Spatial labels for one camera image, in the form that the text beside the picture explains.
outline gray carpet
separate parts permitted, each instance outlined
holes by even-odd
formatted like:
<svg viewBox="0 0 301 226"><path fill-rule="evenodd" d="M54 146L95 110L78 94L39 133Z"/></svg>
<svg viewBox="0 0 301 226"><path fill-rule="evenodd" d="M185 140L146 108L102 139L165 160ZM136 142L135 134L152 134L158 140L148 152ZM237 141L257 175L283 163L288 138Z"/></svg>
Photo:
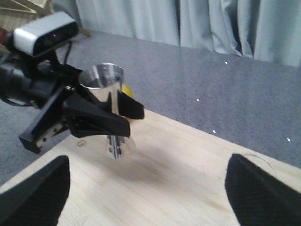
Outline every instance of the gray carpet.
<svg viewBox="0 0 301 226"><path fill-rule="evenodd" d="M300 68L101 32L79 36L68 63L87 69L101 62L123 67L147 109L301 168ZM1 185L39 155L18 140L37 110L0 108Z"/></svg>

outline metal cup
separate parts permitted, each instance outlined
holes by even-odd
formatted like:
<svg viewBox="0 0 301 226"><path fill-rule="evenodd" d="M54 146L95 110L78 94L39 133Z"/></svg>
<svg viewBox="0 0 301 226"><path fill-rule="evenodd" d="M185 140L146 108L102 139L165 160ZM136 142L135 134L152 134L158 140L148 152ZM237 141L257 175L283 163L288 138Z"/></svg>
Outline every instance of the metal cup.
<svg viewBox="0 0 301 226"><path fill-rule="evenodd" d="M121 67L102 63L94 65L79 76L79 83L95 96L100 105L119 115L118 93L122 92L123 70ZM135 143L129 137L108 135L108 151L114 159L129 153Z"/></svg>

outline wooden furniture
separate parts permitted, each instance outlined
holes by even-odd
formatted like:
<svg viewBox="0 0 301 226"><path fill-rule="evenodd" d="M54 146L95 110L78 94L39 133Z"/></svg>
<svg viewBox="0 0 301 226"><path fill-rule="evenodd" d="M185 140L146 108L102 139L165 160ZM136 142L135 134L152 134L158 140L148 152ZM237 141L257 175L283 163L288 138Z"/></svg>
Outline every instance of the wooden furniture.
<svg viewBox="0 0 301 226"><path fill-rule="evenodd" d="M301 169L156 113L131 122L136 150L113 160L105 136L68 137L0 188L9 189L47 162L67 155L71 189L59 225L238 226L224 189L232 153L301 192Z"/></svg>
<svg viewBox="0 0 301 226"><path fill-rule="evenodd" d="M51 0L1 0L0 27L11 31L39 17L50 15L50 2ZM91 37L91 33L82 27L79 32ZM0 51L7 50L0 45Z"/></svg>

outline black foam pad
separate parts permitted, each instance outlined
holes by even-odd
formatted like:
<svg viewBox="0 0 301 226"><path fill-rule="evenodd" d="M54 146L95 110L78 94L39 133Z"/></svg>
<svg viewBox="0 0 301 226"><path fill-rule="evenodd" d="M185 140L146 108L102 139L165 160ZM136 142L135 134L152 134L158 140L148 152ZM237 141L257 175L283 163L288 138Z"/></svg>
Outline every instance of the black foam pad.
<svg viewBox="0 0 301 226"><path fill-rule="evenodd" d="M69 160L59 156L0 195L0 226L57 225L69 189Z"/></svg>
<svg viewBox="0 0 301 226"><path fill-rule="evenodd" d="M230 158L225 188L242 226L301 226L301 194L242 155Z"/></svg>

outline white curtain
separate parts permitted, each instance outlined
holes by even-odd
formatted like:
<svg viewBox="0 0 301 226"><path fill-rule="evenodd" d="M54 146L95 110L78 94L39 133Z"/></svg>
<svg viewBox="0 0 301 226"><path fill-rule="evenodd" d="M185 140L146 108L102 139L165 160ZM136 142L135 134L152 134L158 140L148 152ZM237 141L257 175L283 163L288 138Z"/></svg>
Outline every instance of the white curtain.
<svg viewBox="0 0 301 226"><path fill-rule="evenodd" d="M301 0L53 0L90 30L301 66Z"/></svg>

